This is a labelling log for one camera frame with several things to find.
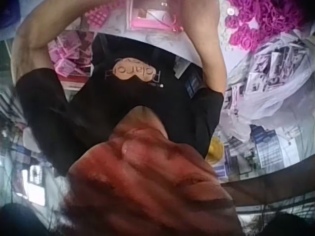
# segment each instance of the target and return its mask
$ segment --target table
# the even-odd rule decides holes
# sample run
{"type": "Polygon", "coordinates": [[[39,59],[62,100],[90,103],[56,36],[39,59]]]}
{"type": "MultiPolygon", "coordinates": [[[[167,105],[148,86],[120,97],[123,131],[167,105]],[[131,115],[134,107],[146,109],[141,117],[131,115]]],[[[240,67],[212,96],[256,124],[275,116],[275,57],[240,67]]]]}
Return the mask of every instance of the table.
{"type": "MultiPolygon", "coordinates": [[[[21,18],[26,18],[29,13],[44,0],[20,0],[21,18]]],[[[0,30],[0,40],[12,38],[15,35],[17,25],[0,30]]],[[[91,29],[101,33],[112,34],[116,36],[126,37],[141,42],[152,44],[156,47],[167,50],[182,58],[187,59],[199,66],[201,60],[192,43],[185,33],[181,33],[178,37],[167,37],[161,35],[149,35],[141,32],[126,31],[126,13],[124,10],[115,10],[110,19],[106,22],[101,29],[91,29]]],[[[227,72],[229,73],[248,53],[241,49],[234,51],[227,51],[222,48],[224,61],[226,64],[227,72]]]]}

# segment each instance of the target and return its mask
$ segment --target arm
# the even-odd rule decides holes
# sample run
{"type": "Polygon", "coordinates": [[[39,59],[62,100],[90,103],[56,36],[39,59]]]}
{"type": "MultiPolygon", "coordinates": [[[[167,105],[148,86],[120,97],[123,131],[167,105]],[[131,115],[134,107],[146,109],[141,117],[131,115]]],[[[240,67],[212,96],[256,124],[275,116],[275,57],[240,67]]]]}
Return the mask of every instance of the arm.
{"type": "Polygon", "coordinates": [[[218,36],[219,19],[217,0],[182,1],[182,23],[201,58],[205,83],[224,94],[227,74],[218,36]]]}
{"type": "Polygon", "coordinates": [[[47,44],[86,11],[110,0],[45,0],[24,20],[13,41],[13,81],[39,68],[52,68],[47,44]]]}
{"type": "Polygon", "coordinates": [[[105,2],[46,0],[23,22],[13,43],[12,75],[15,81],[23,76],[16,91],[24,117],[40,149],[63,176],[87,147],[76,135],[47,44],[85,11],[105,2]]]}

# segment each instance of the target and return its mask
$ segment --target t-shirt logo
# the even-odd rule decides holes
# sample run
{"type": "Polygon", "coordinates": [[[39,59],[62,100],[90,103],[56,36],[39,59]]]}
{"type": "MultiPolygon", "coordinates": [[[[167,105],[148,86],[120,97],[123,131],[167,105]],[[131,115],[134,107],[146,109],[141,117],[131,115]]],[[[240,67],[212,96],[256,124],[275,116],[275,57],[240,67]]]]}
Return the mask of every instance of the t-shirt logo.
{"type": "Polygon", "coordinates": [[[113,74],[121,80],[128,80],[136,75],[142,81],[149,82],[155,77],[157,70],[140,60],[125,58],[116,63],[113,74]]]}

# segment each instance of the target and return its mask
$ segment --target black t-shirt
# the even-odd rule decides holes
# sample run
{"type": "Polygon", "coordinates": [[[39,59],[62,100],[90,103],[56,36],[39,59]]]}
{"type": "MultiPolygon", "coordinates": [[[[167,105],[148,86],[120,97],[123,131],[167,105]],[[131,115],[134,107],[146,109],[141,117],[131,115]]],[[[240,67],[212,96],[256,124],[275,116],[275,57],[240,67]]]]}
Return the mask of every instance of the black t-shirt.
{"type": "Polygon", "coordinates": [[[203,157],[207,155],[220,118],[221,93],[202,88],[191,99],[185,82],[177,80],[170,69],[155,65],[159,81],[150,84],[136,76],[119,80],[110,73],[113,65],[96,68],[70,102],[52,69],[34,70],[16,85],[33,135],[61,175],[88,149],[106,142],[115,126],[136,106],[152,109],[171,141],[188,144],[203,157]]]}

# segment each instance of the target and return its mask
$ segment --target person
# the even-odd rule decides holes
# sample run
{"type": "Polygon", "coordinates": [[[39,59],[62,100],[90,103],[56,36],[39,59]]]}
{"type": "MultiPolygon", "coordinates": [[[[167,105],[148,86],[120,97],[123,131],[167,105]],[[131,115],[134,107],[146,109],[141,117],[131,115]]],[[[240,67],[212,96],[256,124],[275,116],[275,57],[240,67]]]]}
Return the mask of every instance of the person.
{"type": "Polygon", "coordinates": [[[70,183],[62,204],[70,224],[61,231],[242,235],[232,198],[204,161],[226,86],[218,1],[181,1],[181,21],[207,85],[192,99],[172,65],[132,47],[104,58],[68,103],[47,44],[107,2],[45,0],[13,42],[12,76],[24,116],[39,147],[70,183]],[[145,73],[125,73],[139,65],[145,73]],[[156,75],[163,86],[152,86],[156,75]]]}

